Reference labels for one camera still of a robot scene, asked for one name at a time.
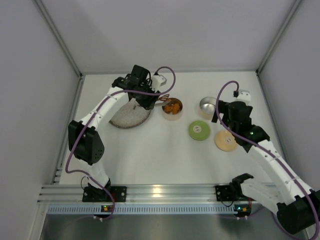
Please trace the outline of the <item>steel tongs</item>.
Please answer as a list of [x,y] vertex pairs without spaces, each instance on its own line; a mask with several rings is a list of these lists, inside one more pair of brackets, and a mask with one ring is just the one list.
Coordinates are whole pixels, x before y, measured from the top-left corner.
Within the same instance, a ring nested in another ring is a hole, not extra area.
[[164,94],[160,96],[149,96],[144,95],[143,99],[135,99],[134,109],[136,107],[141,107],[145,110],[152,110],[156,102],[160,101],[161,103],[168,101],[170,94]]

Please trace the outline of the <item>beige round lid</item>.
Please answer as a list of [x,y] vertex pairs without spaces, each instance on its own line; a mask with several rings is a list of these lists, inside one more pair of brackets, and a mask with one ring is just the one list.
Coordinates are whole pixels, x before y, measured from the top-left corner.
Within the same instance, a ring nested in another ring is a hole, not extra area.
[[217,132],[214,136],[214,142],[220,150],[225,152],[232,152],[238,146],[235,137],[227,130]]

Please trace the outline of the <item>orange food piece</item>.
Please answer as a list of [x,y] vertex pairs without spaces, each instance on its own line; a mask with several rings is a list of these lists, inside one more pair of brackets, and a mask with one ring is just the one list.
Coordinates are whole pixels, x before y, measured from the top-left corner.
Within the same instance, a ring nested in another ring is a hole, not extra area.
[[181,108],[180,108],[179,103],[177,103],[177,102],[174,103],[174,104],[173,104],[172,114],[173,114],[173,115],[176,115],[176,114],[178,114],[180,111],[181,111]]
[[164,111],[166,114],[172,114],[172,113],[173,113],[173,108],[174,108],[173,105],[165,105],[165,106],[163,107],[163,111]]

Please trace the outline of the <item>steel lunch container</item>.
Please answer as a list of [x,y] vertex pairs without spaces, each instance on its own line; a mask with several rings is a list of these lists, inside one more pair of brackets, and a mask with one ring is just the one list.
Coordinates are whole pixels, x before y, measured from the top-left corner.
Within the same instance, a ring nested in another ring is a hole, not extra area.
[[199,102],[199,115],[205,120],[211,121],[216,110],[216,98],[204,97]]
[[183,113],[183,103],[178,98],[170,97],[161,107],[161,113],[168,121],[178,120]]

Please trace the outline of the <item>green round lid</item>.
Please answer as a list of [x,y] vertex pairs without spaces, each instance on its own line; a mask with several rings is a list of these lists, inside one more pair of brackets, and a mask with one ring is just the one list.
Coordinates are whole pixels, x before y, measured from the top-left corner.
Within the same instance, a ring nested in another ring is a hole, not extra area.
[[209,138],[211,129],[206,122],[202,120],[196,120],[191,122],[188,126],[188,134],[196,141],[204,141]]

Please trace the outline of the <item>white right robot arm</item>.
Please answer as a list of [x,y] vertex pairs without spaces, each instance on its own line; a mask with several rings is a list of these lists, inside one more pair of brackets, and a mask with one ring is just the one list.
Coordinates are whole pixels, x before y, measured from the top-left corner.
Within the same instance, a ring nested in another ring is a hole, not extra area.
[[291,169],[276,150],[263,128],[252,124],[253,108],[243,101],[217,100],[212,122],[220,122],[270,177],[276,191],[259,183],[251,174],[243,173],[229,184],[233,199],[251,198],[276,215],[289,234],[296,234],[315,225],[320,233],[320,192],[313,190]]

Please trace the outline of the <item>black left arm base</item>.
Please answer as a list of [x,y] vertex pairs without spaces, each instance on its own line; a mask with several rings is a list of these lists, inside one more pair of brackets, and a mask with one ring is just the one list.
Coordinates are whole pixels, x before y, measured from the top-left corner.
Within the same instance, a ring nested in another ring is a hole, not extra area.
[[[117,203],[126,202],[127,198],[127,187],[123,185],[111,185],[110,182],[105,186],[114,201]],[[101,188],[92,186],[90,183],[87,184],[83,189],[82,202],[85,203],[111,203],[112,199],[107,192]]]

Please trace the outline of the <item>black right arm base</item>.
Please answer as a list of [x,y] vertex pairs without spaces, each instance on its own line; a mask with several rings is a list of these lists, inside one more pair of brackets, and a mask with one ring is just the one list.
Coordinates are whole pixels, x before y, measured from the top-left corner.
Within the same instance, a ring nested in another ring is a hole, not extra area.
[[230,183],[225,185],[216,185],[215,193],[216,199],[220,202],[235,202],[248,200],[248,197],[243,195],[241,184],[244,181],[253,179],[254,177],[248,173],[236,176]]

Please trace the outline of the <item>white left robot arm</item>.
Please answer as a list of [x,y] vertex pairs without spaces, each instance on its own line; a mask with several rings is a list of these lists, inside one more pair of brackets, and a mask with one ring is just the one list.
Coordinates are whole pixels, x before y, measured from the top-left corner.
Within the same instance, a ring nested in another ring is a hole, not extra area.
[[164,76],[154,74],[150,79],[137,76],[134,73],[126,77],[118,77],[112,83],[106,96],[79,121],[72,120],[68,125],[68,147],[70,150],[65,171],[69,169],[72,157],[85,165],[80,173],[85,174],[88,185],[83,190],[83,202],[109,202],[111,201],[111,180],[105,172],[101,158],[105,146],[99,132],[107,125],[118,110],[131,99],[144,109],[154,108],[159,89],[167,80]]

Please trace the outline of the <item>speckled ceramic plate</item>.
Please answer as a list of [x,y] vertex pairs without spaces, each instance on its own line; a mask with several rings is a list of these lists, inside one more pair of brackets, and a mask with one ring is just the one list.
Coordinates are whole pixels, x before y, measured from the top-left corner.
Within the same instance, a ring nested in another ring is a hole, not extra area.
[[130,129],[144,123],[152,110],[146,110],[133,98],[123,105],[109,121],[116,128]]

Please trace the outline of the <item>aluminium frame rail left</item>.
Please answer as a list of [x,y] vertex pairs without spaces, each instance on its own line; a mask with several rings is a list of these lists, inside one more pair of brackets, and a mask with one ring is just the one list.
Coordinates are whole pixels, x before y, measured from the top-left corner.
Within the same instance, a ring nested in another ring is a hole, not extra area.
[[80,99],[80,93],[83,88],[83,74],[81,73],[79,67],[77,66],[71,52],[69,51],[60,31],[58,30],[56,24],[54,23],[53,18],[51,17],[47,7],[45,6],[45,3],[43,0],[33,0],[32,1],[39,11],[41,17],[43,18],[44,22],[46,23],[49,31],[53,34],[53,37],[55,38],[55,41],[57,42],[60,50],[63,52],[65,58],[67,59],[68,64],[71,66],[74,74],[77,77],[76,80],[76,87],[74,93],[71,95],[72,96],[72,102],[70,105],[70,109],[68,111],[67,115],[67,120],[63,129],[63,138],[62,142],[59,146],[59,151],[57,155],[57,159],[55,161],[53,173],[52,173],[52,180],[50,181],[51,185],[54,185],[55,183],[59,182],[60,179],[56,181],[57,174],[61,173],[63,170],[64,166],[64,160],[65,160],[65,155],[67,153],[67,148],[68,148],[68,124],[69,122],[74,118],[77,107],[79,104],[79,99]]

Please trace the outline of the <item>aluminium frame post right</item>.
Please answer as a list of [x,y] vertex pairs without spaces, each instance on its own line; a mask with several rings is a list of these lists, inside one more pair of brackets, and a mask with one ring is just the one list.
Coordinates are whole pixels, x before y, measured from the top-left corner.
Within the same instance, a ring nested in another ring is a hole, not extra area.
[[267,51],[263,55],[263,58],[261,59],[258,65],[258,68],[255,70],[255,73],[257,76],[259,76],[261,72],[264,70],[266,64],[268,63],[269,59],[273,55],[278,44],[281,42],[288,27],[290,26],[291,22],[295,18],[296,14],[298,13],[299,9],[301,8],[304,2],[305,2],[304,0],[294,0],[293,4],[291,5],[287,13],[284,15],[283,21],[281,22],[278,30],[276,31],[272,41],[270,42],[267,48]]

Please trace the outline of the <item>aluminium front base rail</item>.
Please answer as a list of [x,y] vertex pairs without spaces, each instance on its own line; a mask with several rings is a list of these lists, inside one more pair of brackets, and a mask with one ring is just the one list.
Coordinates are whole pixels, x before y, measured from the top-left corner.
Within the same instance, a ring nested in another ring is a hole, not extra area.
[[[209,204],[217,202],[213,184],[131,184],[115,185],[126,204]],[[84,190],[80,185],[44,185],[37,202],[40,204],[81,203]]]

